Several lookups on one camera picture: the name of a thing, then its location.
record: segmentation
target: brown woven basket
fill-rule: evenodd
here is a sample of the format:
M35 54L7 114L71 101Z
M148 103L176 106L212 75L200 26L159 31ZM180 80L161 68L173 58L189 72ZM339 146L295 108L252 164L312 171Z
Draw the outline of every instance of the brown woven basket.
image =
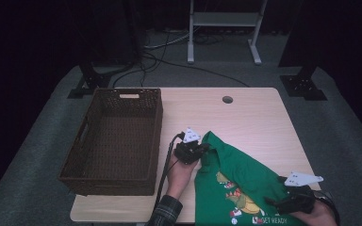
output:
M96 89L58 179L79 195L155 193L160 89Z

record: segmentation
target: person's hand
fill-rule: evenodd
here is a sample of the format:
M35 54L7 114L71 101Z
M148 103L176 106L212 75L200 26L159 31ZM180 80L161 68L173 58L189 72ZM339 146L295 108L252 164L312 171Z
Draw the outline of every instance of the person's hand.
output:
M179 199L182 192L187 187L192 171L197 164L198 161L195 161L190 165L186 165L183 162L178 161L177 157L172 153L169 162L170 171L167 174L169 188L167 189L166 195Z
M314 208L310 214L295 212L290 215L310 226L337 226L331 208L320 201L314 202Z

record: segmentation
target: hole in table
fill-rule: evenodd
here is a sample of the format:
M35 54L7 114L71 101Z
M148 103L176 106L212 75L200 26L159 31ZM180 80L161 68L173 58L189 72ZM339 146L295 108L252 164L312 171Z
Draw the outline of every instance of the hole in table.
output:
M234 101L234 99L232 99L232 97L230 96L223 96L222 101L226 104L231 104Z

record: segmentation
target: wooden table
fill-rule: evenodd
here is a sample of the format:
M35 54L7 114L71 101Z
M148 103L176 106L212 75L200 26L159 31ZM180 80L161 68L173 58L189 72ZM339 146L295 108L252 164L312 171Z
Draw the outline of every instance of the wooden table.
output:
M169 143L190 127L203 136L212 131L279 175L292 170L314 174L276 89L272 88L162 88L163 125L156 189ZM226 104L224 96L232 97ZM184 208L177 222L194 222L194 177L180 201ZM318 184L311 185L320 189ZM146 222L154 196L76 196L71 219L78 222Z

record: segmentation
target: table leg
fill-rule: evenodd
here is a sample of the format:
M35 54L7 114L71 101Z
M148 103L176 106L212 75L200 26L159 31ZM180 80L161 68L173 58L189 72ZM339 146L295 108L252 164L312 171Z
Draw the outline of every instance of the table leg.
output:
M264 11L267 6L267 1L268 0L263 0L263 3L261 4L261 9L258 13L257 21L256 21L256 25L255 25L254 37L252 40L249 40L249 48L251 49L251 53L252 53L252 56L254 58L256 65L261 64L260 55L257 52L257 48L255 47L255 44L257 41L258 32L260 31L261 22L263 21Z
M190 0L189 8L189 41L188 41L188 63L193 64L193 0Z

